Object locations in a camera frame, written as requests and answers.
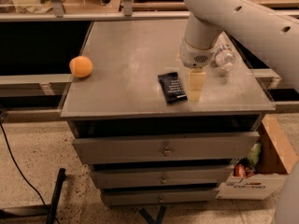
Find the metal stand leg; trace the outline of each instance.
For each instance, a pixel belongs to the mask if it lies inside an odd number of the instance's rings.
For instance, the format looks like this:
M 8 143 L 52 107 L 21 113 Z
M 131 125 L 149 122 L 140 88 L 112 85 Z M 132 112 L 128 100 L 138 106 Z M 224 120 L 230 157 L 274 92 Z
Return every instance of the metal stand leg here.
M 59 170 L 55 190 L 52 196 L 51 204 L 36 205 L 36 206 L 22 206 L 22 207 L 12 207 L 0 210 L 1 218 L 14 218 L 14 217 L 36 217 L 48 215 L 47 224 L 52 224 L 55 220 L 55 214 L 60 198 L 60 193 L 62 190 L 63 182 L 66 179 L 65 169 L 61 168 Z

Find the speckled floor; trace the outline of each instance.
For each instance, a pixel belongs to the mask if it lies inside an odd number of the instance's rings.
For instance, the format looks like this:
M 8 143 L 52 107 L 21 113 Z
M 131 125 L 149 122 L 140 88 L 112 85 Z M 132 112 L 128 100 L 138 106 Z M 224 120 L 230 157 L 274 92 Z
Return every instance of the speckled floor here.
M 299 153 L 299 114 L 276 114 L 275 117 Z M 89 178 L 89 168 L 80 163 L 71 145 L 73 135 L 67 123 L 59 120 L 57 110 L 10 111 L 3 126 L 17 163 L 41 192 L 46 203 L 51 200 L 59 169 L 66 169 L 67 179 L 57 210 L 61 224 L 147 224 L 139 213 L 142 208 L 156 218 L 160 209 L 156 205 L 111 209 L 103 206 L 100 193 Z M 2 133 L 0 150 L 0 209 L 41 204 L 38 196 L 16 170 Z M 163 224 L 271 223 L 278 195 L 279 191 L 264 201 L 215 200 L 169 204 L 166 205 Z M 46 217 L 0 220 L 1 224 L 45 222 Z

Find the drawer handle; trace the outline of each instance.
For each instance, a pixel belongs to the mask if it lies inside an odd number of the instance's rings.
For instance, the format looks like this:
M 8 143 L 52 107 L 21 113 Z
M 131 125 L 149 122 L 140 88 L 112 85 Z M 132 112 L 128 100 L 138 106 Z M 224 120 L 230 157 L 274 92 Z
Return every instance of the drawer handle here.
M 165 150 L 163 151 L 163 155 L 166 157 L 169 157 L 171 155 L 171 151 L 168 149 L 168 147 L 166 147 Z
M 163 177 L 162 177 L 162 180 L 161 180 L 161 183 L 162 183 L 162 184 L 165 184 L 166 182 L 167 182 L 167 180 L 166 180 L 165 177 L 163 176 Z
M 158 202 L 159 202 L 159 203 L 164 203 L 164 200 L 163 200 L 163 197 L 162 197 L 162 196 L 159 197 Z

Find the drawer cabinet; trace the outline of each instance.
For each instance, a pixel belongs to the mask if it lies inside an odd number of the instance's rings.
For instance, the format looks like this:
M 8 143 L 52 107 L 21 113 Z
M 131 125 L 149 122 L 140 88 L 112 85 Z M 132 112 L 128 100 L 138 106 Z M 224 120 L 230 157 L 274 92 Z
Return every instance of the drawer cabinet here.
M 259 135 L 197 133 L 75 139 L 106 205 L 210 200 Z

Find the gray cabinet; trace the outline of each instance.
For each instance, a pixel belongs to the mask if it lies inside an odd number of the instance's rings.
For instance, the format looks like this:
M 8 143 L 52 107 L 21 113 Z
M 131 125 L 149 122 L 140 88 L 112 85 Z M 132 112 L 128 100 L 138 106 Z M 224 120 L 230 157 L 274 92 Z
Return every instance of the gray cabinet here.
M 187 91 L 189 70 L 177 56 L 185 25 L 93 24 L 83 51 L 93 73 L 74 79 L 61 116 L 108 206 L 214 199 L 234 160 L 258 139 L 264 114 L 274 109 L 237 54 L 229 76 L 205 67 L 199 102 L 167 105 L 157 75 L 178 72 Z

